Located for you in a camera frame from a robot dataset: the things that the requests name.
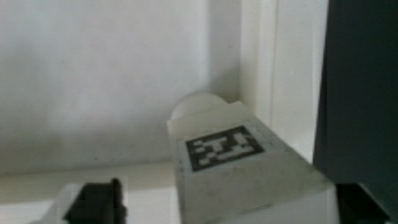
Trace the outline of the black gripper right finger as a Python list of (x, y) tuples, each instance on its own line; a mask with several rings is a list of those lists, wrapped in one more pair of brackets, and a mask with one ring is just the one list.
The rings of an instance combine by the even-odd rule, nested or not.
[(338, 184), (336, 197), (339, 224), (398, 224), (361, 184)]

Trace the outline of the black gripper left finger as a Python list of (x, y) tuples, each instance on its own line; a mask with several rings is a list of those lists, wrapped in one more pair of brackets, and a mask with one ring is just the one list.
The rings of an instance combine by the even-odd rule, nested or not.
[(126, 224), (123, 184), (117, 178), (101, 183), (68, 184), (43, 216), (43, 224)]

